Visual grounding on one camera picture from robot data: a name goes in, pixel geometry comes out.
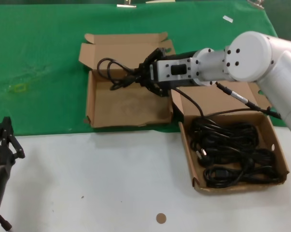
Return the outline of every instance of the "white robotic arm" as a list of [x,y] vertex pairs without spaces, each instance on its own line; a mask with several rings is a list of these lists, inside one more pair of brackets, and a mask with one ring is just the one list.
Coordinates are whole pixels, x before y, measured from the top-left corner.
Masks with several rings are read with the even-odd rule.
[[193,80],[256,82],[291,130],[291,42],[248,31],[223,51],[205,48],[193,57],[159,60],[151,79],[155,82]]

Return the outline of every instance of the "cable plug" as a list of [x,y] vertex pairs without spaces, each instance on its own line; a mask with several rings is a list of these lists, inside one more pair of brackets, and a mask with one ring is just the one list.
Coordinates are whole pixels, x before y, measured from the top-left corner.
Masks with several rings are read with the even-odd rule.
[[201,149],[201,152],[198,150],[196,151],[196,154],[198,156],[198,163],[206,168],[208,166],[211,166],[213,164],[213,159],[211,159],[209,156],[207,156],[207,153],[204,149]]
[[0,215],[0,224],[3,227],[4,230],[9,231],[12,228],[12,225],[6,221],[1,215]]

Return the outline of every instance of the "cardboard box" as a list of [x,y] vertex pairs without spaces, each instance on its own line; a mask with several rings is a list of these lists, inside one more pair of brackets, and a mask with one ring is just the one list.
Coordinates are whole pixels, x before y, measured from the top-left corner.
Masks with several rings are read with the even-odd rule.
[[[86,34],[89,43],[81,46],[79,61],[91,68],[88,76],[86,116],[93,128],[112,126],[145,126],[170,123],[172,120],[171,97],[161,98],[147,88],[133,83],[129,87],[110,91],[112,83],[101,77],[96,69],[102,58],[113,58],[134,69],[158,47],[167,48],[167,55],[175,54],[167,33],[93,35]],[[106,69],[108,62],[101,65]],[[117,65],[111,66],[115,77],[125,72]]]
[[[253,103],[259,105],[261,108],[266,109],[270,106],[270,103],[264,95],[259,94],[259,88],[255,83],[239,83],[239,82],[220,82],[227,86],[231,90],[237,92],[243,97],[249,99]],[[196,101],[203,110],[204,115],[208,115],[215,112],[247,108],[240,101],[232,98],[231,96],[223,93],[216,85],[210,87],[180,87],[180,90],[189,95],[194,101]],[[197,161],[196,153],[190,148],[190,137],[187,134],[191,121],[200,116],[198,109],[186,98],[179,93],[172,91],[172,98],[178,109],[184,115],[184,122],[180,122],[180,131],[182,136],[183,145],[185,148],[186,158],[188,162],[189,172],[192,179],[192,185],[197,191],[203,192],[234,192],[243,190],[257,190],[271,185],[255,185],[240,183],[236,186],[228,188],[208,188],[203,178],[204,167],[200,166]],[[213,116],[215,122],[219,124],[232,124],[236,122],[250,122],[257,127],[259,134],[259,147],[273,150],[277,160],[277,170],[282,176],[282,180],[279,184],[283,184],[287,179],[289,169],[284,158],[284,154],[281,150],[278,138],[274,131],[274,127],[268,116],[265,116],[261,112],[256,111],[242,111],[234,112],[230,114]],[[238,164],[229,164],[230,168],[238,168]]]

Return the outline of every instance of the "box lid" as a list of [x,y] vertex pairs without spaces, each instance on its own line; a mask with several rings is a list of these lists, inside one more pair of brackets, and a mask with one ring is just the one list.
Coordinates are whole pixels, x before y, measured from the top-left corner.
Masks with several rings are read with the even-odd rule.
[[[266,109],[271,106],[266,96],[262,95],[259,87],[255,83],[247,82],[228,82],[220,81],[220,83],[234,92],[240,94],[244,98],[255,103],[262,109]],[[196,101],[204,115],[212,114],[220,111],[227,111],[233,109],[248,108],[242,102],[225,94],[218,89],[216,85],[204,86],[204,87],[180,87],[181,91],[190,96]],[[198,109],[192,105],[192,103],[178,92],[172,90],[172,99],[177,108],[183,113],[184,116],[199,116]]]
[[[112,58],[134,69],[156,48],[167,48],[167,54],[175,54],[172,41],[167,39],[167,32],[152,34],[94,35],[86,34],[89,43],[82,43],[79,61],[95,70],[103,58]],[[108,63],[101,64],[106,69]],[[120,69],[112,65],[111,69]]]

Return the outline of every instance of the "black cable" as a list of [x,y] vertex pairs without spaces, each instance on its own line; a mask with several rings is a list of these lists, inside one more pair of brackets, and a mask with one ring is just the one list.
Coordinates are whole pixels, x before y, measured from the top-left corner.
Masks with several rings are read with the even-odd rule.
[[[199,155],[199,164],[206,168],[203,175],[208,187],[226,188],[239,182],[279,182],[275,154],[257,148],[258,131],[252,124],[242,122],[222,126],[208,116],[197,117],[192,120],[188,134],[191,149]],[[230,163],[239,163],[241,168],[229,169],[214,165]]]
[[203,111],[200,107],[200,105],[198,105],[198,103],[196,103],[191,97],[189,97],[186,93],[184,93],[183,91],[179,90],[178,88],[173,88],[174,91],[178,92],[180,95],[182,95],[183,97],[185,97],[187,100],[189,100],[192,104],[195,105],[195,107],[197,107],[197,109],[200,112],[200,116],[204,117]]
[[216,82],[216,86],[217,88],[219,88],[220,90],[222,90],[224,93],[234,97],[235,99],[241,101],[243,104],[245,104],[247,107],[249,107],[251,110],[254,110],[254,111],[260,111],[266,115],[270,115],[272,117],[275,117],[275,118],[278,118],[278,119],[281,119],[281,116],[279,113],[277,112],[273,112],[271,111],[271,108],[268,107],[266,110],[264,109],[261,109],[259,106],[257,106],[256,104],[254,104],[253,102],[247,100],[246,98],[243,98],[242,96],[240,96],[239,94],[237,94],[236,92],[232,91],[231,89],[229,89],[228,87],[226,86],[223,86],[222,84]]
[[[107,75],[103,74],[101,69],[100,69],[100,65],[104,61],[109,61],[108,65],[107,65]],[[112,64],[116,64],[116,65],[120,66],[126,72],[126,75],[121,77],[121,78],[112,77],[112,75],[111,75],[111,65]],[[125,65],[123,65],[123,64],[119,63],[118,61],[111,59],[111,58],[101,59],[97,64],[97,71],[98,71],[100,76],[110,80],[113,83],[110,90],[117,90],[117,89],[122,88],[122,87],[127,87],[127,86],[131,85],[132,83],[136,82],[138,80],[138,77],[139,77],[138,73],[135,70],[130,69],[130,68],[126,67]]]

